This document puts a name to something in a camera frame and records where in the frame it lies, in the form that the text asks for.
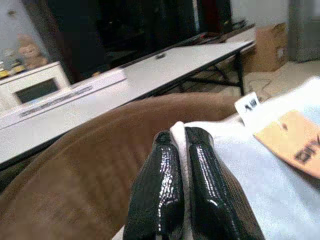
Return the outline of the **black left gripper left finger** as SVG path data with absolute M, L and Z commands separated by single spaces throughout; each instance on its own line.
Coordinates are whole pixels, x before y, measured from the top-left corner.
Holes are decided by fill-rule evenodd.
M 131 188 L 125 240 L 180 240 L 185 200 L 177 146 L 161 131 Z

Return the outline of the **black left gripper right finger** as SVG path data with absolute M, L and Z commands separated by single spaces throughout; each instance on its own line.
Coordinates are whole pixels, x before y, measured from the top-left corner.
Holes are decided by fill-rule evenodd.
M 263 240 L 243 188 L 215 152 L 212 136 L 200 127 L 186 127 L 185 135 L 193 238 Z

